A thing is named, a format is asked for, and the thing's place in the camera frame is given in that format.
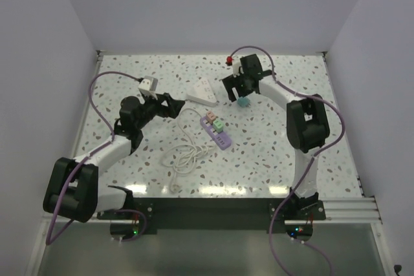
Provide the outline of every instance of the green cube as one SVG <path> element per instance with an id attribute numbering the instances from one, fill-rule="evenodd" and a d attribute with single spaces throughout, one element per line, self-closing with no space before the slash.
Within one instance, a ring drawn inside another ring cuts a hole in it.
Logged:
<path id="1" fill-rule="evenodd" d="M 221 120 L 215 119 L 213 122 L 213 128 L 216 132 L 221 133 L 224 129 L 224 125 Z"/>

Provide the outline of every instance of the table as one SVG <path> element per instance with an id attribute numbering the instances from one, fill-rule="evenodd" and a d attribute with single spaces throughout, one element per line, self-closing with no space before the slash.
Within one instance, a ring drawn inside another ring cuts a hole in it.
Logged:
<path id="1" fill-rule="evenodd" d="M 259 56 L 263 70 L 268 59 Z M 273 56 L 278 77 L 287 85 L 308 94 L 318 93 L 334 103 L 322 56 Z M 182 189 L 168 189 L 172 170 L 160 164 L 164 151 L 186 142 L 174 119 L 154 118 L 144 129 L 144 139 L 134 154 L 116 163 L 100 177 L 107 185 L 127 187 L 139 197 L 285 197 L 294 178 L 294 150 L 286 137 L 283 109 L 258 94 L 249 95 L 251 106 L 242 108 L 228 100 L 221 79 L 231 74 L 225 55 L 105 55 L 99 72 L 115 70 L 136 77 L 154 76 L 157 92 L 168 92 L 174 99 L 185 99 L 187 90 L 201 77 L 208 78 L 219 104 L 210 108 L 187 102 L 205 114 L 212 110 L 225 124 L 232 139 L 230 148 L 216 148 L 197 163 L 187 177 L 179 178 Z M 94 86 L 93 100 L 111 123 L 118 118 L 120 102 L 138 96 L 138 83 L 122 76 L 106 75 Z M 340 132 L 337 116 L 327 109 L 333 141 Z M 210 137 L 199 117 L 185 112 L 181 122 L 199 143 Z M 108 128 L 92 109 L 87 109 L 76 154 L 83 154 L 109 136 Z M 174 161 L 170 154 L 166 162 Z M 321 154 L 318 166 L 320 197 L 355 198 L 362 196 L 347 140 Z"/>

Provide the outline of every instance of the white cable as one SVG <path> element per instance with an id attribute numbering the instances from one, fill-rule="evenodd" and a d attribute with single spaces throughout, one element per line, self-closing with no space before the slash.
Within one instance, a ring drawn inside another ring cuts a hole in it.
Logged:
<path id="1" fill-rule="evenodd" d="M 214 150 L 216 147 L 215 144 L 214 145 L 197 145 L 194 142 L 194 139 L 191 136 L 191 134 L 188 133 L 186 130 L 184 130 L 184 128 L 182 127 L 180 123 L 180 116 L 184 111 L 193 111 L 197 113 L 200 116 L 200 118 L 202 118 L 201 113 L 199 113 L 197 110 L 193 108 L 185 108 L 181 110 L 179 116 L 177 117 L 177 125 L 179 126 L 180 130 L 182 130 L 182 132 L 188 137 L 190 142 L 182 143 L 180 145 L 175 145 L 174 147 L 169 148 L 161 156 L 161 159 L 160 159 L 161 165 L 165 167 L 172 167 L 173 169 L 173 178 L 171 179 L 171 182 L 169 183 L 169 190 L 172 193 L 176 193 L 181 188 L 181 186 L 178 185 L 177 183 L 177 177 L 186 176 L 190 174 L 194 170 L 197 160 L 207 155 L 210 151 Z M 165 157 L 167 157 L 168 153 L 170 153 L 174 149 L 180 149 L 180 148 L 187 148 L 188 150 L 178 155 L 172 164 L 165 164 L 164 160 L 165 160 Z"/>

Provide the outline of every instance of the power strip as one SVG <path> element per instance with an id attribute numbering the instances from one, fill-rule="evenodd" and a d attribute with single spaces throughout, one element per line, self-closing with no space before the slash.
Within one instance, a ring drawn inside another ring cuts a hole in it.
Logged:
<path id="1" fill-rule="evenodd" d="M 187 99 L 195 101 L 196 103 L 202 103 L 210 107 L 217 105 L 217 99 L 215 98 L 213 89 L 208 82 L 207 78 L 201 78 L 188 92 Z"/>

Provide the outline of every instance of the purple power strip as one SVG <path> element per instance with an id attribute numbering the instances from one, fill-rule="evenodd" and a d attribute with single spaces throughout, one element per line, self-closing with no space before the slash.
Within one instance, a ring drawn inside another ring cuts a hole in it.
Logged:
<path id="1" fill-rule="evenodd" d="M 220 149 L 225 150 L 232 145 L 232 140 L 227 136 L 227 134 L 224 131 L 221 133 L 216 132 L 213 126 L 208 123 L 205 116 L 200 119 L 200 123 L 210 137 L 213 138 L 214 142 L 220 147 Z"/>

